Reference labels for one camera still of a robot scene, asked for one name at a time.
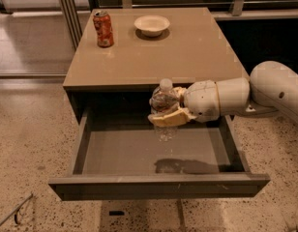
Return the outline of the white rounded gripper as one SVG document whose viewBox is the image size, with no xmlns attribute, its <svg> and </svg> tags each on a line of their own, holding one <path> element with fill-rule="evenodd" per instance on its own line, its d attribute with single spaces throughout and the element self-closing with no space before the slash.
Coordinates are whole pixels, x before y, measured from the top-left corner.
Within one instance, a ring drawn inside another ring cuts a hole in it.
<svg viewBox="0 0 298 232">
<path fill-rule="evenodd" d="M 173 89 L 178 108 L 169 114 L 150 114 L 148 120 L 156 127 L 179 127 L 195 119 L 200 123 L 218 120 L 225 115 L 244 115 L 250 103 L 250 83 L 246 78 L 224 81 L 200 81 L 188 89 Z"/>
</svg>

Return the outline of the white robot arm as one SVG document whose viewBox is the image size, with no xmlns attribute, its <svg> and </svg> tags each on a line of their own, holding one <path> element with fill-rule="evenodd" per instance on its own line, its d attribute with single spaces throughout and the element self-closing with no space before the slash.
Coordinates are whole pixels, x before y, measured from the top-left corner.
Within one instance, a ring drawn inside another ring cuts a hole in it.
<svg viewBox="0 0 298 232">
<path fill-rule="evenodd" d="M 227 115 L 268 117 L 277 112 L 298 124 L 298 74 L 279 62 L 266 61 L 255 66 L 249 78 L 203 80 L 187 88 L 163 79 L 149 103 L 148 119 L 160 128 Z"/>
</svg>

